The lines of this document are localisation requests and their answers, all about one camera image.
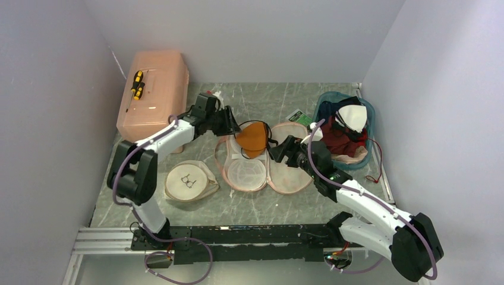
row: red fabric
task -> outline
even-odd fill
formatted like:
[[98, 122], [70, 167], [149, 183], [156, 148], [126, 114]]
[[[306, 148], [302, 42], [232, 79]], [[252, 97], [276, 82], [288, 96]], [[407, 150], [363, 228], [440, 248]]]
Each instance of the red fabric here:
[[365, 146], [367, 131], [364, 129], [364, 136], [360, 138], [358, 142], [353, 142], [342, 131], [331, 129], [333, 123], [337, 124], [332, 116], [327, 124], [320, 127], [322, 129], [322, 134], [324, 135], [321, 140], [326, 144], [327, 149], [332, 154], [345, 154], [347, 156], [354, 157], [355, 150], [361, 145]]
[[363, 147], [366, 147], [366, 140], [367, 140], [367, 130], [366, 129], [363, 129], [362, 131], [362, 137], [360, 137], [358, 140], [357, 140], [357, 144], [359, 146], [363, 146]]

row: green card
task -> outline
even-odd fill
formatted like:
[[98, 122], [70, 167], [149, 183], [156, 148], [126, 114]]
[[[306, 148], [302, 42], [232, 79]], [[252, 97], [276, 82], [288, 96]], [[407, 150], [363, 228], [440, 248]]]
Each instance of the green card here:
[[299, 109], [292, 112], [289, 116], [287, 116], [286, 119], [291, 122], [302, 124], [304, 126], [308, 126], [309, 124], [311, 124], [311, 118], [308, 117], [305, 113], [303, 113], [303, 111]]

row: gray marble surface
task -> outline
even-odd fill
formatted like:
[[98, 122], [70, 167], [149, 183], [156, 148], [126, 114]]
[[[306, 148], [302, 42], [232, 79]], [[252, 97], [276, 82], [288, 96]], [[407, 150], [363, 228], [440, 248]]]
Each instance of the gray marble surface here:
[[[221, 91], [226, 105], [231, 105], [238, 123], [259, 119], [270, 126], [285, 122], [285, 117], [296, 109], [312, 115], [319, 96], [326, 91], [353, 94], [351, 84], [321, 83], [226, 83], [190, 84], [187, 106], [191, 106], [201, 91]], [[118, 135], [116, 144], [121, 140]], [[310, 184], [292, 195], [282, 195], [270, 186], [258, 192], [233, 191], [222, 179], [213, 158], [217, 138], [208, 132], [184, 146], [180, 154], [171, 154], [159, 163], [155, 198], [163, 213], [174, 226], [218, 226], [237, 224], [294, 224], [326, 223], [340, 211], [349, 211], [320, 195]], [[219, 154], [225, 147], [219, 148]], [[164, 181], [174, 165], [184, 160], [202, 160], [216, 175], [220, 189], [201, 200], [177, 202], [163, 197]], [[385, 198], [383, 184], [375, 184], [364, 177], [377, 177], [377, 161], [359, 170], [348, 172], [366, 189], [382, 199]], [[135, 218], [128, 207], [113, 204], [112, 191], [103, 181], [102, 190], [96, 203], [92, 227], [124, 227]]]

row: mesh laundry bag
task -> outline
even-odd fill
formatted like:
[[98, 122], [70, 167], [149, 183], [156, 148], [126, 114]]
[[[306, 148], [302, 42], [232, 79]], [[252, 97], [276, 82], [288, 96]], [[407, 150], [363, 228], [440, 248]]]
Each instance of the mesh laundry bag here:
[[[271, 130], [272, 139], [279, 143], [288, 135], [304, 138], [308, 134], [305, 126], [293, 122], [280, 123]], [[288, 167], [285, 161], [282, 163], [271, 161], [266, 150], [258, 157], [248, 159], [233, 136], [222, 138], [218, 145], [222, 143], [226, 143], [226, 161], [221, 165], [216, 158], [216, 162], [224, 181], [233, 189], [254, 192], [269, 184], [278, 193], [293, 194], [311, 182], [311, 177], [303, 170]]]

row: white wall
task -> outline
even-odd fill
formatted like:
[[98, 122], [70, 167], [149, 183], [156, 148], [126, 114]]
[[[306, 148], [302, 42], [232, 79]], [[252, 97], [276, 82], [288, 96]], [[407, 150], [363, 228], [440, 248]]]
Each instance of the white wall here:
[[178, 49], [199, 82], [361, 82], [404, 0], [86, 0], [127, 72]]
[[61, 284], [124, 79], [82, 0], [0, 4], [0, 283]]
[[502, 15], [407, 0], [363, 82], [394, 197], [445, 250], [434, 284], [504, 284]]

